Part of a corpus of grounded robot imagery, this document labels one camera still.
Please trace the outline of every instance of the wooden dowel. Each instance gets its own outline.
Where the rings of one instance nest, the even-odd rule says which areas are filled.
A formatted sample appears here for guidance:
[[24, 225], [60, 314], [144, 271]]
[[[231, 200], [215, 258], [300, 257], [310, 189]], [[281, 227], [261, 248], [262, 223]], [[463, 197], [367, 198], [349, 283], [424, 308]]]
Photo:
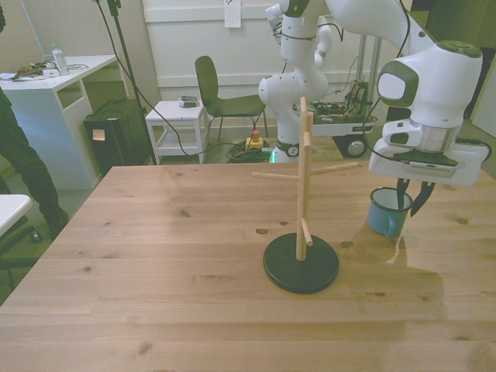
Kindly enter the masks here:
[[307, 246], [313, 246], [313, 239], [312, 235], [310, 234], [310, 230], [308, 230], [308, 223], [306, 218], [301, 218], [301, 228], [303, 229], [303, 234], [305, 235]]
[[275, 180], [275, 181], [298, 181], [298, 176], [290, 176], [287, 174], [271, 174], [271, 173], [252, 173], [253, 178], [262, 178], [264, 180]]
[[346, 169], [358, 168], [360, 165], [358, 163], [348, 163], [341, 165], [333, 165], [332, 167], [324, 167], [319, 169], [310, 170], [310, 175], [313, 176], [315, 174], [324, 174], [336, 171], [344, 171]]
[[[312, 138], [313, 129], [313, 112], [306, 110], [306, 100], [301, 98], [300, 114], [300, 159], [298, 165], [298, 218], [306, 219], [308, 214], [308, 190], [310, 188], [310, 163], [312, 161], [312, 152], [305, 150], [305, 133], [307, 141]], [[301, 223], [296, 224], [296, 259], [304, 261], [307, 257], [307, 239], [303, 232]]]
[[310, 140], [310, 132], [303, 133], [303, 150], [310, 151], [312, 149], [312, 142]]

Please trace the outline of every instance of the white desk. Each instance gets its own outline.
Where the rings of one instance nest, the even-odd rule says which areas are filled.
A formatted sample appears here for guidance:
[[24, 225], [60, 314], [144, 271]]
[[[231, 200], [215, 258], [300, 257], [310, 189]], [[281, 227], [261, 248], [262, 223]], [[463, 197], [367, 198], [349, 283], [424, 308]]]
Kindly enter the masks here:
[[66, 59], [67, 64], [88, 68], [42, 81], [0, 81], [0, 87], [29, 144], [48, 167], [56, 189], [92, 189], [101, 172], [83, 126], [86, 116], [93, 113], [87, 85], [122, 82], [122, 73], [115, 56]]
[[[199, 103], [197, 107], [184, 108], [180, 107], [177, 101], [161, 101], [155, 106], [155, 109], [177, 130], [184, 151], [190, 154], [200, 153], [206, 149], [208, 115], [202, 102]], [[184, 155], [179, 147], [176, 133], [155, 111], [146, 116], [146, 126], [157, 164], [160, 163], [159, 157]], [[159, 139], [155, 137], [154, 126], [160, 126], [164, 130]], [[204, 153], [198, 155], [200, 164], [203, 164], [204, 155]]]
[[0, 195], [0, 236], [14, 225], [33, 205], [27, 195]]

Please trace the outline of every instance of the yellow base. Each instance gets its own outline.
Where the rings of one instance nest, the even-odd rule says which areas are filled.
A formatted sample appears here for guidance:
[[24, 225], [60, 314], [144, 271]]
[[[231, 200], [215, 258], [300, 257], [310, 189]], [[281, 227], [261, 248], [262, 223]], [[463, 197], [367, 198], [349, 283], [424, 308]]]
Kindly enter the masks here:
[[258, 141], [253, 141], [251, 137], [246, 138], [246, 151], [250, 149], [261, 149], [264, 147], [264, 139], [260, 137]]

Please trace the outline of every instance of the desk leg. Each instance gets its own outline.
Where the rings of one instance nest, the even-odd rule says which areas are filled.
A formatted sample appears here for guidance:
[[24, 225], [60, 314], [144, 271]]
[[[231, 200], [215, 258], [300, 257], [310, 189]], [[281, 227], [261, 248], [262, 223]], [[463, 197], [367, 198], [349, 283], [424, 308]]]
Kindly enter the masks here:
[[[200, 125], [200, 120], [203, 120], [203, 130], [202, 126]], [[200, 116], [198, 117], [197, 122], [195, 123], [195, 132], [196, 132], [196, 143], [198, 144], [198, 148], [200, 149], [199, 151], [205, 151], [207, 150], [207, 141], [206, 141], [206, 136], [204, 137], [204, 132], [206, 131], [208, 127], [208, 117], [207, 113], [205, 110], [205, 107], [201, 110]], [[200, 160], [200, 164], [203, 164], [204, 159], [205, 159], [205, 153], [200, 153], [198, 155], [198, 158]]]
[[148, 128], [148, 135], [150, 136], [150, 141], [153, 147], [153, 155], [155, 156], [155, 160], [157, 161], [157, 165], [160, 164], [160, 160], [157, 156], [157, 140], [155, 139], [155, 132], [153, 131], [153, 123], [146, 122], [146, 127]]

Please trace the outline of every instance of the wheel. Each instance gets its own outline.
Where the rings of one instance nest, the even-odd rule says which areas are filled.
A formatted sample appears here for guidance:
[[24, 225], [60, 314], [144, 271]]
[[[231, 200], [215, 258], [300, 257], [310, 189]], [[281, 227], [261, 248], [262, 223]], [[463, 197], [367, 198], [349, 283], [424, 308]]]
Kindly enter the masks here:
[[362, 157], [367, 152], [367, 145], [360, 134], [341, 137], [336, 144], [344, 157]]
[[41, 234], [39, 234], [36, 230], [33, 230], [31, 232], [31, 240], [33, 241], [33, 243], [38, 243], [41, 241]]

